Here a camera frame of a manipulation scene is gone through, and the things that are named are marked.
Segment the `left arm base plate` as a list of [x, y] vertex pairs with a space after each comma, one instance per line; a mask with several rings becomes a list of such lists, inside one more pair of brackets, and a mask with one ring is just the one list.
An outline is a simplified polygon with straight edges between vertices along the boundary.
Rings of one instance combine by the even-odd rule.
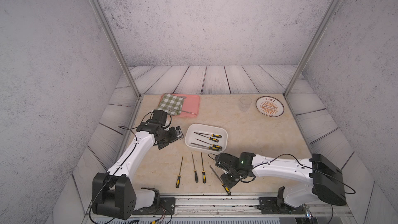
[[176, 198], [162, 197], [154, 188], [141, 188], [135, 192], [136, 201], [131, 215], [174, 215]]

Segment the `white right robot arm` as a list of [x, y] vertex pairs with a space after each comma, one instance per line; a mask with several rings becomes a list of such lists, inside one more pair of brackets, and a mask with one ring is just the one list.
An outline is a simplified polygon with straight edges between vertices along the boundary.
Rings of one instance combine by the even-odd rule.
[[347, 203], [342, 170], [318, 153], [307, 159], [297, 159], [293, 155], [289, 159], [285, 159], [285, 155], [270, 158], [252, 152], [243, 152], [240, 157], [220, 153], [214, 161], [224, 170], [221, 181], [229, 189], [258, 177], [278, 177], [298, 182], [292, 187], [279, 188], [279, 204], [298, 208], [316, 200], [336, 206]]

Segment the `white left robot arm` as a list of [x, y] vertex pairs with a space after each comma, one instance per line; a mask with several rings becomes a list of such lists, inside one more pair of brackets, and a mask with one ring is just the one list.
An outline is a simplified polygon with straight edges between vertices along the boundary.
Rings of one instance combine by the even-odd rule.
[[92, 182], [91, 213], [127, 220], [136, 214], [158, 214], [160, 193], [154, 188], [134, 190], [133, 178], [146, 153], [155, 144], [162, 149], [183, 138], [180, 127], [162, 128], [158, 123], [141, 123], [130, 146], [105, 173]]

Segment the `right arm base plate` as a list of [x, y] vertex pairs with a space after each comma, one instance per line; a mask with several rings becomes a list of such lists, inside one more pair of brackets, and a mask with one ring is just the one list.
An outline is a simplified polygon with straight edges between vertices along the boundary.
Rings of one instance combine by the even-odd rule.
[[306, 213], [303, 206], [291, 207], [285, 203], [283, 198], [285, 187], [278, 189], [277, 197], [260, 197], [259, 205], [256, 206], [263, 215], [304, 215]]

